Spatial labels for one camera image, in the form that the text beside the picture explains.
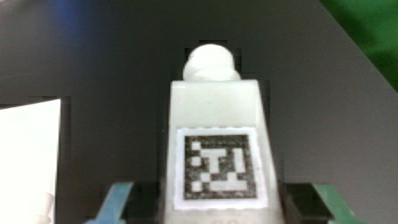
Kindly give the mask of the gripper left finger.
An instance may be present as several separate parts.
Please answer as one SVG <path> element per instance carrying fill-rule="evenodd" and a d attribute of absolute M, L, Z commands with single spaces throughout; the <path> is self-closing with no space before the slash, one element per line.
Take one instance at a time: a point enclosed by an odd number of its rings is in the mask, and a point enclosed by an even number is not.
<path fill-rule="evenodd" d="M 125 224 L 122 212 L 131 188 L 131 182 L 117 182 L 111 184 L 95 218 L 86 220 L 83 224 Z"/>

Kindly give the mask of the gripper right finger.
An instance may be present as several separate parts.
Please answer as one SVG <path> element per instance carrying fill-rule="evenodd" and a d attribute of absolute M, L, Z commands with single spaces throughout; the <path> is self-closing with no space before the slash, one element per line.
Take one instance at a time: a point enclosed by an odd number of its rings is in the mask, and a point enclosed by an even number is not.
<path fill-rule="evenodd" d="M 332 215 L 326 224 L 367 224 L 367 222 L 356 218 L 355 213 L 349 210 L 335 187 L 324 183 L 316 183 L 312 187 Z"/>

